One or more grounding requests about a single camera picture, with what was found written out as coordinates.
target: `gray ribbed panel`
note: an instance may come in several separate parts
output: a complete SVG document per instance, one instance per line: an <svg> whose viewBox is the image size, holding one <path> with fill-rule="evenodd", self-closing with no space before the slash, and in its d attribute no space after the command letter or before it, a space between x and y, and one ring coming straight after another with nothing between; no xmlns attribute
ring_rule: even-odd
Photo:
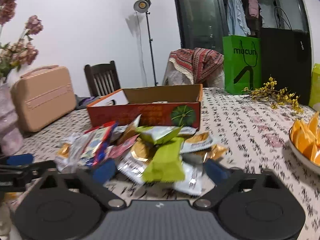
<svg viewBox="0 0 320 240"><path fill-rule="evenodd" d="M129 208L110 212L85 240L236 240L215 217L183 201L132 201Z"/></svg>

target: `suitcase handle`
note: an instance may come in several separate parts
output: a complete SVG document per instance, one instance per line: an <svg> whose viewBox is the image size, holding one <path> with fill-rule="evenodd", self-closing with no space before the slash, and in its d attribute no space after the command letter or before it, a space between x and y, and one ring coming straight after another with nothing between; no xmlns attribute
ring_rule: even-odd
<svg viewBox="0 0 320 240"><path fill-rule="evenodd" d="M43 66L43 67L40 67L40 68L36 68L36 69L31 70L30 72L22 75L20 78L28 77L28 76L30 76L31 74L33 74L34 72L39 71L39 70L52 69L52 68L56 68L56 67L58 67L58 65L48 65L48 66Z"/></svg>

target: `bowl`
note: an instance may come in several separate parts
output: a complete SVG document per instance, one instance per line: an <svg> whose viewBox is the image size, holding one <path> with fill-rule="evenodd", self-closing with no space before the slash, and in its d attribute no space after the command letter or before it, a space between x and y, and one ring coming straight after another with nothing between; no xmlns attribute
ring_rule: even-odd
<svg viewBox="0 0 320 240"><path fill-rule="evenodd" d="M291 141L290 138L290 132L291 129L289 130L289 143L290 143L290 147L294 153L294 155L296 155L296 157L299 159L299 161L301 161L303 163L303 165L307 166L310 170L312 170L313 172L317 173L320 175L320 166L315 164L314 162L312 162L311 160L309 160L307 157L305 157L293 144L293 142Z"/></svg>

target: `red cardboard box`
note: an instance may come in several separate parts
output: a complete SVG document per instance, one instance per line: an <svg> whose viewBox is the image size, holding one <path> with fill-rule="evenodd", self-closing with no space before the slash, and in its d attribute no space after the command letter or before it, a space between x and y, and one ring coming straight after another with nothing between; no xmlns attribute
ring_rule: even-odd
<svg viewBox="0 0 320 240"><path fill-rule="evenodd" d="M89 104L87 110L93 127L113 120L126 125L142 114L139 125L199 129L201 100L202 84L119 89Z"/></svg>

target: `pink vase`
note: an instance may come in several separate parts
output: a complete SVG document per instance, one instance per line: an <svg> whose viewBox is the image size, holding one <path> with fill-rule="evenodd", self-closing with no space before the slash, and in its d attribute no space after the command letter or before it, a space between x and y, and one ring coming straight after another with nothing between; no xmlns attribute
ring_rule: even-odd
<svg viewBox="0 0 320 240"><path fill-rule="evenodd" d="M8 84L0 85L0 147L4 155L15 154L23 146L17 127L18 116L11 100Z"/></svg>

